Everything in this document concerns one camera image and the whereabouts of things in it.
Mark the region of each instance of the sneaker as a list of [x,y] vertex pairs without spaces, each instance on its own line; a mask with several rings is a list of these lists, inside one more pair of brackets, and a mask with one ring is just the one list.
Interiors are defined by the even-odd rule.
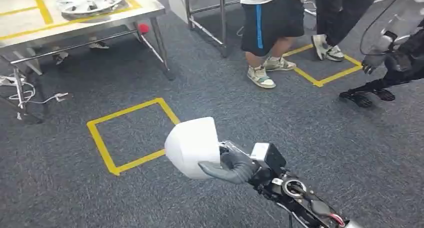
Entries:
[[325,34],[316,34],[312,36],[312,45],[315,48],[316,55],[322,61],[324,58],[334,62],[341,62],[345,59],[338,45],[331,46],[327,44]]
[[313,48],[318,58],[323,61],[328,51],[328,45],[325,34],[316,34],[311,37]]
[[265,63],[263,63],[263,67],[265,67],[267,72],[290,71],[296,68],[295,63],[287,61],[283,57],[279,60],[270,60],[270,58],[266,59]]
[[272,89],[276,87],[276,84],[272,79],[267,76],[267,71],[261,65],[260,68],[253,68],[249,66],[249,70],[247,71],[247,77],[251,79],[256,85],[265,89]]
[[109,49],[109,46],[107,46],[104,42],[99,41],[95,43],[91,43],[88,45],[90,49],[100,49],[100,50],[106,50]]
[[53,60],[56,61],[56,66],[60,65],[69,56],[67,52],[60,52],[52,56]]
[[325,58],[334,62],[342,62],[345,59],[345,54],[342,53],[338,45],[329,46]]

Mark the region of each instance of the yellow tape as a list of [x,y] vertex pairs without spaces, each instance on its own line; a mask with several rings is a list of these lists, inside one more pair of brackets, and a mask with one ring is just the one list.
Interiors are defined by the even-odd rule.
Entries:
[[307,74],[306,72],[304,72],[303,70],[299,69],[299,68],[294,68],[294,71],[296,73],[298,73],[299,75],[303,76],[306,80],[310,81],[312,84],[314,84],[317,87],[323,87],[323,84],[319,81],[316,80],[315,78],[313,78],[312,76],[310,76],[309,74]]
[[40,10],[41,16],[46,25],[50,25],[53,23],[53,18],[50,15],[49,9],[47,9],[46,4],[44,4],[43,0],[35,0],[38,9]]
[[136,166],[139,166],[139,165],[141,165],[143,163],[146,163],[146,162],[152,161],[152,160],[154,160],[156,158],[159,158],[159,157],[161,157],[163,155],[165,155],[165,149],[161,149],[159,151],[153,152],[151,154],[148,154],[148,155],[146,155],[144,157],[141,157],[141,158],[136,159],[134,161],[131,161],[129,163],[123,164],[123,165],[117,167],[117,170],[119,172],[124,172],[124,171],[127,171],[127,170],[131,169],[131,168],[134,168]]
[[53,28],[64,27],[64,26],[68,26],[68,25],[71,25],[71,24],[75,24],[75,23],[82,23],[82,22],[93,20],[93,19],[103,18],[103,17],[106,17],[106,16],[119,14],[119,13],[127,12],[127,11],[132,11],[132,10],[143,7],[136,0],[126,0],[126,1],[128,1],[128,3],[131,5],[131,7],[119,9],[119,10],[116,10],[116,11],[113,11],[113,12],[110,12],[110,13],[100,14],[100,15],[93,16],[93,17],[74,19],[74,20],[71,20],[71,21],[68,21],[68,22],[65,22],[65,23],[52,24],[52,25],[48,25],[48,26],[38,28],[38,29],[27,30],[27,31],[14,33],[14,34],[0,36],[0,41],[12,39],[12,38],[15,38],[15,37],[20,37],[20,36],[25,36],[25,35],[29,35],[29,34],[33,34],[33,33],[37,33],[37,32],[42,32],[42,31],[53,29]]
[[289,51],[287,53],[284,53],[282,56],[283,57],[288,57],[288,56],[294,55],[296,53],[303,52],[303,51],[306,51],[308,49],[311,49],[312,47],[314,47],[312,44],[308,44],[308,45],[305,45],[303,47],[300,47],[300,48],[291,50],[291,51]]
[[108,152],[108,149],[106,148],[105,143],[102,140],[102,137],[100,136],[99,131],[96,128],[96,124],[111,120],[113,118],[128,114],[130,112],[134,112],[134,111],[139,110],[139,109],[143,109],[145,107],[148,107],[148,106],[151,106],[151,105],[154,105],[154,104],[160,105],[160,107],[163,109],[163,111],[168,116],[168,118],[172,121],[172,123],[174,123],[175,125],[180,123],[180,119],[178,119],[178,117],[175,115],[175,113],[172,111],[170,106],[165,102],[165,100],[163,98],[155,98],[155,99],[146,101],[144,103],[135,105],[133,107],[126,108],[126,109],[117,111],[115,113],[108,114],[106,116],[103,116],[103,117],[100,117],[98,119],[94,119],[94,120],[87,122],[88,130],[90,131],[91,136],[94,139],[94,142],[95,142],[95,144],[98,148],[98,151],[100,152],[100,155],[103,158],[107,169],[112,174],[119,176],[121,172],[129,170],[129,169],[134,168],[136,166],[139,166],[139,165],[146,163],[148,161],[154,160],[158,157],[161,157],[161,156],[165,155],[165,149],[161,149],[159,151],[153,152],[153,153],[148,154],[146,156],[143,156],[139,159],[131,161],[127,164],[123,164],[119,167],[116,167],[114,161],[112,160],[111,155]]
[[11,10],[11,11],[0,13],[0,17],[1,16],[12,15],[12,14],[16,14],[16,13],[21,13],[21,12],[26,12],[26,11],[30,11],[30,10],[35,10],[35,9],[38,9],[38,7],[37,6],[33,6],[33,7],[28,7],[28,8],[23,8],[23,9],[15,9],[15,10]]
[[96,128],[96,123],[93,121],[89,121],[87,122],[87,127],[91,133],[91,136],[94,139],[94,142],[97,146],[98,151],[100,152],[101,157],[103,158],[104,163],[106,164],[107,169],[110,173],[119,176],[120,171],[117,169],[114,161],[112,160],[112,157],[109,154],[108,149],[106,148],[106,145],[103,142],[102,137],[100,136],[100,133]]
[[362,69],[362,66],[355,66],[355,67],[353,67],[353,68],[350,68],[350,69],[347,69],[347,70],[343,70],[343,71],[341,71],[341,72],[339,72],[339,73],[337,73],[337,74],[334,74],[334,75],[332,75],[332,76],[330,76],[330,77],[327,77],[327,78],[325,78],[325,79],[322,79],[322,80],[320,80],[319,82],[320,82],[322,85],[324,85],[324,84],[326,84],[326,83],[329,83],[329,82],[332,82],[332,81],[334,81],[334,80],[336,80],[336,79],[339,79],[340,77],[347,76],[347,75],[349,75],[350,73],[357,72],[357,71],[359,71],[360,69]]
[[352,62],[353,64],[357,65],[358,67],[362,67],[362,62],[348,56],[348,55],[344,55],[344,58],[350,62]]

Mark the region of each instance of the person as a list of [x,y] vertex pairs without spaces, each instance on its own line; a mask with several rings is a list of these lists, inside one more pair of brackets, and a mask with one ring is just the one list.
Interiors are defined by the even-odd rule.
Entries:
[[344,60],[338,44],[373,3],[374,0],[315,0],[317,34],[311,39],[320,60]]
[[[97,40],[97,37],[90,36],[89,40],[95,41]],[[89,44],[88,48],[90,48],[90,50],[106,50],[106,49],[109,49],[109,46],[107,46],[103,41],[97,41],[95,43]],[[59,49],[60,49],[59,46],[53,46],[52,51],[57,51]],[[62,64],[68,56],[69,56],[68,52],[62,51],[52,55],[52,59],[56,62],[56,65],[58,66]]]
[[295,37],[304,35],[305,0],[240,0],[245,13],[241,49],[249,65],[247,76],[266,89],[276,87],[267,72],[289,71],[295,63],[282,56]]

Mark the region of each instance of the black pants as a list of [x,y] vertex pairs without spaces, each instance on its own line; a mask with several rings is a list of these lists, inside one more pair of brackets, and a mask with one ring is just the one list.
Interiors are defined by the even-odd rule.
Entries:
[[339,44],[358,23],[374,0],[315,0],[316,33],[326,34],[327,43]]

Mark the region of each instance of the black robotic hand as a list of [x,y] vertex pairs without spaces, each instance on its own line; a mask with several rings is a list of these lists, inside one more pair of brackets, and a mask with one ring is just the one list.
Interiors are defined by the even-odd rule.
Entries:
[[231,141],[224,141],[220,146],[221,165],[208,161],[200,161],[199,167],[211,177],[230,182],[233,184],[247,183],[259,165],[250,159],[249,155],[243,152]]

